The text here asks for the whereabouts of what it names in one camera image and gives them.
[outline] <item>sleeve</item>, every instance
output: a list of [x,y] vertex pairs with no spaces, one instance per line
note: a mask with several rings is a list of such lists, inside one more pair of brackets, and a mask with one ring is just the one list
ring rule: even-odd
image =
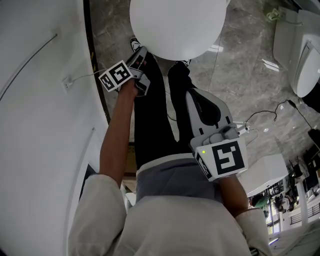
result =
[[89,177],[69,233],[68,255],[105,255],[122,231],[126,214],[116,181],[100,174]]
[[243,230],[250,250],[258,250],[258,255],[271,256],[269,248],[269,235],[264,212],[255,208],[245,211],[235,217]]

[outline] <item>railing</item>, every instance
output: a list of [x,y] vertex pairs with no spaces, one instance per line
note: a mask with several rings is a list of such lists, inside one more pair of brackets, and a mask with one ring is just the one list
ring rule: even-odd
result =
[[[308,218],[310,218],[310,217],[312,217],[312,216],[314,216],[314,215],[316,215],[318,213],[320,213],[320,203],[315,205],[315,206],[313,206],[313,207],[310,207],[308,209]],[[291,216],[290,218],[291,218],[291,223],[290,223],[291,225],[295,224],[295,223],[298,223],[298,222],[300,222],[302,220],[301,213],[298,213],[298,214],[296,214],[294,216]]]

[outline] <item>forearm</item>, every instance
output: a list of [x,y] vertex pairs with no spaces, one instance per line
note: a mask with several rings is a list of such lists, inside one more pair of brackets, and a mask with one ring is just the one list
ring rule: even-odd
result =
[[110,176],[120,187],[127,162],[130,120],[134,97],[119,93],[100,151],[100,174]]
[[219,179],[225,208],[233,217],[248,210],[247,194],[236,175]]

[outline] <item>green object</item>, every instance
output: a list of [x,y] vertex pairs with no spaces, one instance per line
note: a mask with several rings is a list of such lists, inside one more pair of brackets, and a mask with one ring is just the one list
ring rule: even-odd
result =
[[256,204],[254,207],[257,208],[263,208],[268,202],[268,197],[264,195]]

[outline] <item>hand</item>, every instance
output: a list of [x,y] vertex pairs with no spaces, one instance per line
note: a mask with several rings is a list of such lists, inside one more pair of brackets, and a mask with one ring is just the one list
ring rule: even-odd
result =
[[136,81],[134,79],[130,79],[129,81],[125,82],[121,86],[119,96],[125,97],[129,100],[134,100],[135,97],[138,95],[138,89],[135,87],[135,83]]

